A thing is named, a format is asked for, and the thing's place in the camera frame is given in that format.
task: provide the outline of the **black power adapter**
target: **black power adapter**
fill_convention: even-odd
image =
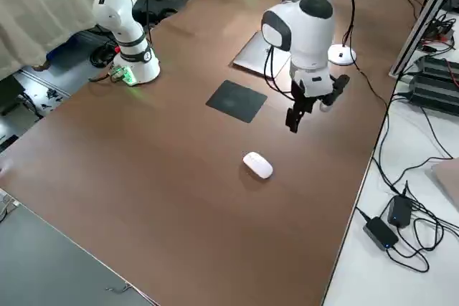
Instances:
[[[412,202],[404,196],[395,196],[389,207],[387,222],[399,229],[410,225],[412,213]]]
[[[399,241],[397,235],[379,217],[368,218],[364,232],[383,251],[391,249]]]

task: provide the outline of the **brown tabletop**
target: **brown tabletop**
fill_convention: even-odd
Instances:
[[[191,0],[153,31],[155,82],[85,86],[0,157],[0,187],[163,306],[318,305],[384,105],[333,68],[345,93],[290,133],[290,102],[229,67],[276,1]],[[360,67],[389,97],[412,10],[356,1]],[[337,42],[349,3],[335,1]],[[205,105],[224,80],[268,96],[250,124]],[[270,180],[243,166],[250,151]]]

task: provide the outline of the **computer mouse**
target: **computer mouse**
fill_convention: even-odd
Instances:
[[[271,164],[256,152],[248,153],[242,161],[244,161],[244,164],[247,165],[250,170],[263,179],[267,179],[273,174],[273,167]]]

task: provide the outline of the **curtain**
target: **curtain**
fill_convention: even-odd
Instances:
[[[0,79],[95,25],[93,0],[0,0]]]

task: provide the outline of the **mouse pad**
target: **mouse pad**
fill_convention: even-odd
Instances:
[[[267,98],[248,87],[225,80],[206,105],[238,120],[251,123]]]

